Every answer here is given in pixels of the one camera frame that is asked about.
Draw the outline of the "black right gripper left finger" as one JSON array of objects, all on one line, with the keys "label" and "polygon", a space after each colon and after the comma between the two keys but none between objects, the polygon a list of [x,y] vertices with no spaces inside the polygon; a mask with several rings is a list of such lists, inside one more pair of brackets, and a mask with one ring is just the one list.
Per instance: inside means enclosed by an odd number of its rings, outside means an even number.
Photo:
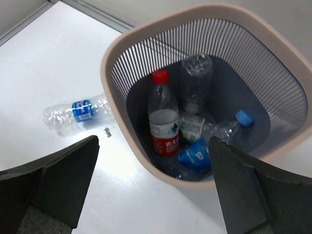
[{"label": "black right gripper left finger", "polygon": [[89,136],[0,173],[2,234],[70,234],[77,228],[99,153]]}]

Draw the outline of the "clear crushed unlabelled bottle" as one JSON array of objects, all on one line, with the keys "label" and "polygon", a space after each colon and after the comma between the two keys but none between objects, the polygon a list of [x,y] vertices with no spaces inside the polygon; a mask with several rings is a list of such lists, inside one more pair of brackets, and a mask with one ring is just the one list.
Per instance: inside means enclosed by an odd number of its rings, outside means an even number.
[{"label": "clear crushed unlabelled bottle", "polygon": [[214,65],[207,54],[196,54],[181,62],[180,92],[184,111],[196,115],[201,112],[208,95]]}]

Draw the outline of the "clear bottle green blue label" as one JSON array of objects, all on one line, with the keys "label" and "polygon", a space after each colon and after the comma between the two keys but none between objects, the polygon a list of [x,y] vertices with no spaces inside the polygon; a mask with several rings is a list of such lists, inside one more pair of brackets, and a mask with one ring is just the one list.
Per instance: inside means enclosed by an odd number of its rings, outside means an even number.
[{"label": "clear bottle green blue label", "polygon": [[197,115],[179,111],[179,140],[193,144],[202,137],[205,131],[215,124],[216,121],[207,111],[203,111]]}]

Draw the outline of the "clear bottle blue cap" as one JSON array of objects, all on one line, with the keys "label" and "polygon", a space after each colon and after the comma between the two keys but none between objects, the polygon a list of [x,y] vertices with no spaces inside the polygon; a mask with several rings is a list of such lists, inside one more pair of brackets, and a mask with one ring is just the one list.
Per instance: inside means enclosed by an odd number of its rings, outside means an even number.
[{"label": "clear bottle blue cap", "polygon": [[168,166],[168,174],[176,179],[200,181],[211,173],[209,142],[217,137],[226,143],[232,143],[242,129],[250,128],[254,118],[245,110],[239,110],[234,118],[216,123],[180,153],[176,160]]}]

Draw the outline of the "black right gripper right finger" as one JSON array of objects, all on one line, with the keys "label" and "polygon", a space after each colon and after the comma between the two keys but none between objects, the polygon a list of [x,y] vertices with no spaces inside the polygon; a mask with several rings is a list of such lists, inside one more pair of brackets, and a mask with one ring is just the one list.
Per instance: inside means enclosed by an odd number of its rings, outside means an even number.
[{"label": "black right gripper right finger", "polygon": [[217,137],[209,157],[229,234],[310,234],[312,179],[243,153]]}]

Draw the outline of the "clear bottle red cap label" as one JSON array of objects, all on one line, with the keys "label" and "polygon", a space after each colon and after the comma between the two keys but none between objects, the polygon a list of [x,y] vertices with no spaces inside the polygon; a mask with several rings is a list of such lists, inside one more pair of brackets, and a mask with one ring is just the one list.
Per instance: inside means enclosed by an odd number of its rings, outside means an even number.
[{"label": "clear bottle red cap label", "polygon": [[170,157],[178,152],[178,104],[169,83],[169,72],[152,73],[153,87],[149,94],[148,119],[155,153]]}]

